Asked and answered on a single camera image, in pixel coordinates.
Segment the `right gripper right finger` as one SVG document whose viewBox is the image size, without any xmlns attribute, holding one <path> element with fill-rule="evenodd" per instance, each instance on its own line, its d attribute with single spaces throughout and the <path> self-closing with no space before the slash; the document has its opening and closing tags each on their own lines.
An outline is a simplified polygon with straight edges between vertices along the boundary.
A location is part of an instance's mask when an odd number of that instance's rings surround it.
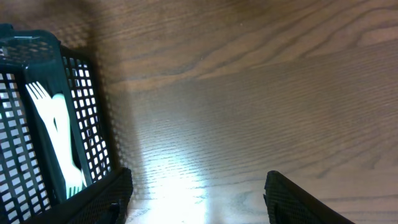
<svg viewBox="0 0 398 224">
<path fill-rule="evenodd" d="M 270 224 L 353 224 L 276 170 L 267 173 L 264 190 Z"/>
</svg>

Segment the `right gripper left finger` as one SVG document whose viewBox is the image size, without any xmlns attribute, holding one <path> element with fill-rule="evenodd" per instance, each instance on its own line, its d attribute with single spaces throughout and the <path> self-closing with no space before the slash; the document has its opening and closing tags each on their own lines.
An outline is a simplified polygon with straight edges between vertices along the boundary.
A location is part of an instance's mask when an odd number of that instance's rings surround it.
<svg viewBox="0 0 398 224">
<path fill-rule="evenodd" d="M 25 222 L 123 224 L 133 192 L 131 170 L 118 168 L 101 180 Z"/>
</svg>

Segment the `white plastic fork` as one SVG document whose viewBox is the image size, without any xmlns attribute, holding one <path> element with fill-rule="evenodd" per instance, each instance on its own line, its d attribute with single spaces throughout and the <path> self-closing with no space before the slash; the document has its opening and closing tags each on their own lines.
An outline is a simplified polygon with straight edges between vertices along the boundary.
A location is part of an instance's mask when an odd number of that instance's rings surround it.
<svg viewBox="0 0 398 224">
<path fill-rule="evenodd" d="M 28 83 L 26 89 L 34 102 L 34 105 L 45 124 L 54 151 L 59 146 L 58 134 L 55 125 L 55 105 L 45 88 L 39 82 Z"/>
<path fill-rule="evenodd" d="M 65 179 L 66 198 L 69 199 L 86 187 L 86 181 L 83 171 L 73 161 L 71 124 L 64 95 L 55 94 L 52 103 L 55 105 L 54 118 L 59 140 L 55 152 Z"/>
</svg>

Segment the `black plastic basket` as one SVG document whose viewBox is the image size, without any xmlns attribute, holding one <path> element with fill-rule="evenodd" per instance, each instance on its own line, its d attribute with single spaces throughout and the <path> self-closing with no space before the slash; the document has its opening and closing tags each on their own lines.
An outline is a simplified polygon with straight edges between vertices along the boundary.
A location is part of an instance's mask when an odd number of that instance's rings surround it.
<svg viewBox="0 0 398 224">
<path fill-rule="evenodd" d="M 26 85 L 64 95 L 72 155 L 86 189 L 113 171 L 95 70 L 50 32 L 1 25 L 1 222 L 25 221 L 68 200 L 45 124 Z"/>
</svg>

